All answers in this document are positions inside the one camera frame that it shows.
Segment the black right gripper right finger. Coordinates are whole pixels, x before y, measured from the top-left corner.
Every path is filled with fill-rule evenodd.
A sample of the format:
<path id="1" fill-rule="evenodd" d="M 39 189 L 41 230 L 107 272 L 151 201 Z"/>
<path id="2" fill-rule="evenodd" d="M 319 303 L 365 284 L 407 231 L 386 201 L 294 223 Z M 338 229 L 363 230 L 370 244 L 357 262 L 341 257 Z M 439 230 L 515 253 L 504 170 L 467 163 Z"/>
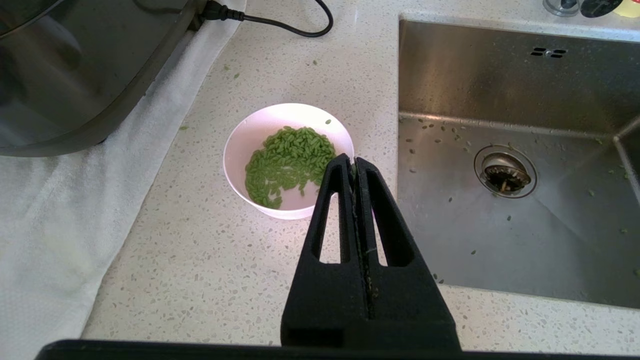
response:
<path id="1" fill-rule="evenodd" d="M 355 159 L 365 333 L 376 347 L 459 351 L 457 326 L 381 172 Z"/>

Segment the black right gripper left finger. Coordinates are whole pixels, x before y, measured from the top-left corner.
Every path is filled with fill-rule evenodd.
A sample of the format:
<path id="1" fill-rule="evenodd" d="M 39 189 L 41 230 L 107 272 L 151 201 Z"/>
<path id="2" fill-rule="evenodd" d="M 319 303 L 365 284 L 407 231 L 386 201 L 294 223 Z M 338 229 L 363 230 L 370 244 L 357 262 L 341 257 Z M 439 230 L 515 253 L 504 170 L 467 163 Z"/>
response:
<path id="1" fill-rule="evenodd" d="M 371 251 L 356 191 L 358 168 L 345 153 L 326 166 L 311 221 L 281 317 L 283 346 L 371 347 Z M 330 201 L 338 197 L 338 263 L 320 260 Z"/>

